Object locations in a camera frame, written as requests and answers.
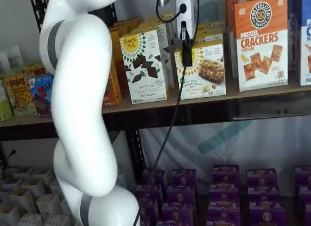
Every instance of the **almond flour cookie box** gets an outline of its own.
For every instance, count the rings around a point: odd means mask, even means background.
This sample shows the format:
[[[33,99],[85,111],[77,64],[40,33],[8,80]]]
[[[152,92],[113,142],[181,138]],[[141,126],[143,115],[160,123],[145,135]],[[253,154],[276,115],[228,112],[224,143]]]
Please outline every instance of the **almond flour cookie box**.
[[[133,104],[167,99],[168,80],[160,28],[146,28],[120,39]]]

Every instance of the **bobo's box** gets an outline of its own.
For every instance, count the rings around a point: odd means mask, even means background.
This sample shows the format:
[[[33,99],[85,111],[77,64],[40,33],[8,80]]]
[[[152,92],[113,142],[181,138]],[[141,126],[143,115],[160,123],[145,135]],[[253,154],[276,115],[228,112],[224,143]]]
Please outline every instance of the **bobo's box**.
[[[276,185],[277,173],[275,169],[246,170],[247,185]]]
[[[301,86],[311,85],[311,0],[297,0],[298,78]]]
[[[191,205],[165,203],[162,207],[162,219],[180,221],[186,226],[193,226],[192,211]]]
[[[287,0],[234,5],[240,91],[287,85]]]
[[[280,189],[278,185],[248,186],[247,194],[249,201],[274,201],[280,198]]]
[[[168,79],[160,28],[146,28],[120,39],[133,104],[167,99]]]
[[[250,226],[285,226],[285,209],[279,202],[249,203]]]
[[[213,165],[213,182],[240,183],[239,166],[232,165]]]
[[[171,173],[172,185],[196,186],[197,177],[195,169],[174,169]]]
[[[213,201],[210,200],[208,206],[208,215],[219,217],[220,219],[235,219],[241,223],[240,201],[238,199],[231,201]]]
[[[51,116],[52,75],[28,77],[31,95],[39,117]]]
[[[182,51],[175,51],[175,61],[179,87],[184,71]],[[187,67],[181,100],[224,96],[225,65],[224,50],[221,40],[196,44],[192,48],[192,67]]]
[[[18,117],[37,115],[28,83],[29,75],[32,74],[18,74],[4,79],[11,106]]]

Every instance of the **power cord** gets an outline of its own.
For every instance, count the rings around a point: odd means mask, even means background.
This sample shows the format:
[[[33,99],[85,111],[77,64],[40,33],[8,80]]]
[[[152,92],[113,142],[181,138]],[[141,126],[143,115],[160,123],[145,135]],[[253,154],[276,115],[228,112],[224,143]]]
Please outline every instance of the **power cord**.
[[[180,14],[181,14],[181,11],[179,11],[173,18],[169,19],[169,20],[164,20],[161,18],[160,14],[159,14],[159,9],[158,9],[158,5],[159,5],[159,1],[160,0],[157,0],[156,1],[156,6],[155,6],[155,11],[156,11],[156,15],[158,17],[158,19],[162,22],[162,23],[171,23],[173,22]],[[194,33],[194,36],[193,36],[193,39],[192,39],[192,42],[191,42],[191,50],[192,50],[192,47],[195,43],[195,39],[196,39],[196,34],[197,34],[197,31],[198,31],[198,26],[199,26],[199,15],[200,15],[200,0],[197,0],[197,18],[196,18],[196,27],[195,27],[195,33]],[[180,97],[181,97],[181,92],[182,92],[182,89],[183,89],[183,83],[184,83],[184,79],[185,79],[185,73],[186,73],[186,67],[184,67],[184,71],[183,71],[183,76],[182,76],[182,79],[181,79],[181,86],[180,86],[180,90],[179,90],[179,93],[178,93],[178,99],[177,99],[177,103],[176,103],[176,106],[175,106],[175,110],[174,110],[174,114],[173,114],[173,118],[171,120],[171,124],[170,124],[170,127],[169,127],[169,130],[167,131],[166,133],[166,136],[165,136],[165,139],[163,141],[163,144],[161,146],[161,149],[155,159],[155,162],[152,166],[152,171],[151,171],[151,174],[150,174],[150,177],[149,177],[149,180],[148,180],[148,184],[147,186],[149,186],[151,184],[151,180],[152,180],[152,177],[153,175],[155,174],[154,170],[156,169],[157,167],[157,164],[160,160],[160,157],[162,155],[162,152],[165,148],[165,145],[166,145],[166,142],[167,140],[169,139],[169,136],[170,136],[170,133],[172,131],[172,128],[174,126],[174,123],[176,121],[176,117],[177,117],[177,113],[178,113],[178,110],[179,110],[179,103],[180,103]],[[135,221],[134,221],[134,224],[133,226],[136,226],[137,222],[138,222],[138,219],[139,219],[139,215],[140,215],[140,207],[139,207],[139,210],[138,210],[138,213],[136,215],[136,218],[135,218]]]

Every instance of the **white wall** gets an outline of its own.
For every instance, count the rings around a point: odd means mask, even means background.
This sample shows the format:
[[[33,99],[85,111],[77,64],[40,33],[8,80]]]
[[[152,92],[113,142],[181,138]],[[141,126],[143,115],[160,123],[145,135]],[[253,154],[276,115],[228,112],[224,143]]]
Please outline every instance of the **white wall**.
[[[0,0],[0,49],[19,45],[24,62],[39,56],[39,30],[30,0]]]

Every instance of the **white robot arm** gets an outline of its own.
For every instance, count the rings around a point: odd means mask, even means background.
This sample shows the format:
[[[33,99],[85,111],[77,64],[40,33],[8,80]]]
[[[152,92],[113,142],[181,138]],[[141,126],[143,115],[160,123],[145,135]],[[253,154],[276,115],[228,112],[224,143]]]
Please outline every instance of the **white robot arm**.
[[[90,226],[132,226],[138,212],[132,193],[115,186],[117,162],[102,118],[110,32],[86,14],[114,1],[50,0],[40,35],[42,61],[54,74],[55,175],[76,221]]]

